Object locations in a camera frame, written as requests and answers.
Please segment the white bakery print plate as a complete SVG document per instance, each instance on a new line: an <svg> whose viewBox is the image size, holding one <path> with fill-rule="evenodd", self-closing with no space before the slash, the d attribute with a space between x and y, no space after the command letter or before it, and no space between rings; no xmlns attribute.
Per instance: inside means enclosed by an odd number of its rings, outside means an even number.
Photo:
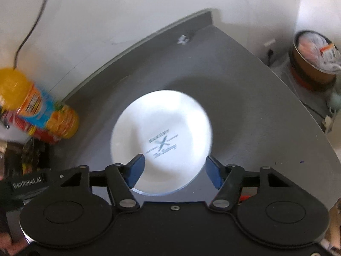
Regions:
<svg viewBox="0 0 341 256"><path fill-rule="evenodd" d="M173 90L148 93L133 101L116 121L110 142L114 163L145 157L144 171L133 191L162 196L192 182L202 170L213 140L204 108Z"/></svg>

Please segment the red cola can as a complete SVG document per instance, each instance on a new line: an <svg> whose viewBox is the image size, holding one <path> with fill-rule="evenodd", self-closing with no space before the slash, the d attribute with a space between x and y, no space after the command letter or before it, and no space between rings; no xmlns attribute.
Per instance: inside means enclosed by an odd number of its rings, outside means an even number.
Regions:
<svg viewBox="0 0 341 256"><path fill-rule="evenodd" d="M49 144L57 144L61 140L60 137L53 135L51 132L38 128L25 121L21 117L19 117L15 112L4 111L1 114L1 121L3 121L6 125L12 125L15 128L25 132L30 137L33 137L42 142L46 142Z"/></svg>

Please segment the orange juice bottle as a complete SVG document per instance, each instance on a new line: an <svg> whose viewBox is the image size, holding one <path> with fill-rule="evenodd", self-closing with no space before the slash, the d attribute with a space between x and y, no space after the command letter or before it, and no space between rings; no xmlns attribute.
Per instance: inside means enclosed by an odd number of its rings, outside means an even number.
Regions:
<svg viewBox="0 0 341 256"><path fill-rule="evenodd" d="M54 99L17 69L1 69L1 107L63 139L71 138L79 128L75 110Z"/></svg>

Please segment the small white clip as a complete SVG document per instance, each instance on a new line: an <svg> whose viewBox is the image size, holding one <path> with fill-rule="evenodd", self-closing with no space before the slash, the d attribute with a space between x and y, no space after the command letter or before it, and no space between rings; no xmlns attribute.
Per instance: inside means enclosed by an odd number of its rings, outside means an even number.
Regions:
<svg viewBox="0 0 341 256"><path fill-rule="evenodd" d="M182 35L178 38L178 45L186 45L190 41L190 38L187 35Z"/></svg>

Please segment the brown trash bin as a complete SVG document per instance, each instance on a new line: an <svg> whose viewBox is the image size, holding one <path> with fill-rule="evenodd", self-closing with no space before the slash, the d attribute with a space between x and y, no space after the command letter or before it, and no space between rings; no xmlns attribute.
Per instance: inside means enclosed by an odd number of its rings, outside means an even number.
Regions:
<svg viewBox="0 0 341 256"><path fill-rule="evenodd" d="M299 31L288 55L290 71L302 87L323 92L334 86L340 74L340 50L331 40L315 31Z"/></svg>

